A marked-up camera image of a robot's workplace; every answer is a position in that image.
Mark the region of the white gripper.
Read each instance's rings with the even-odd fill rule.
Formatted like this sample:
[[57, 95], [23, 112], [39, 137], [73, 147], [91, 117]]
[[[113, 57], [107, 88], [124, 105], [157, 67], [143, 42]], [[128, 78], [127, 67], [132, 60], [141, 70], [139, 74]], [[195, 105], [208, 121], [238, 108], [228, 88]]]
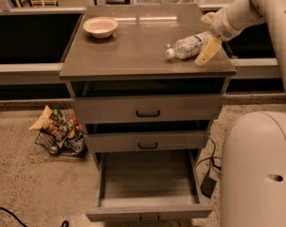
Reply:
[[201, 21], [210, 25], [210, 31], [219, 39], [213, 37], [205, 43], [195, 60], [197, 65], [208, 63], [221, 49], [222, 41], [230, 41], [241, 33], [239, 30], [241, 21], [239, 9], [223, 7], [216, 13], [208, 12], [204, 14]]

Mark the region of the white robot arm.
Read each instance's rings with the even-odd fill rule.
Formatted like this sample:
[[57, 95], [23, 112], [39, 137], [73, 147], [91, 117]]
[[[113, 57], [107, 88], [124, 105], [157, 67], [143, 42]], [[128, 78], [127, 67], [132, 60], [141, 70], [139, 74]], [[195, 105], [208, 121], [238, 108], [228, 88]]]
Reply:
[[[216, 55], [219, 42], [265, 23], [286, 94], [286, 0], [236, 0], [202, 21], [215, 39], [199, 53], [199, 65]], [[286, 227], [286, 113], [248, 113], [226, 132], [221, 227]]]

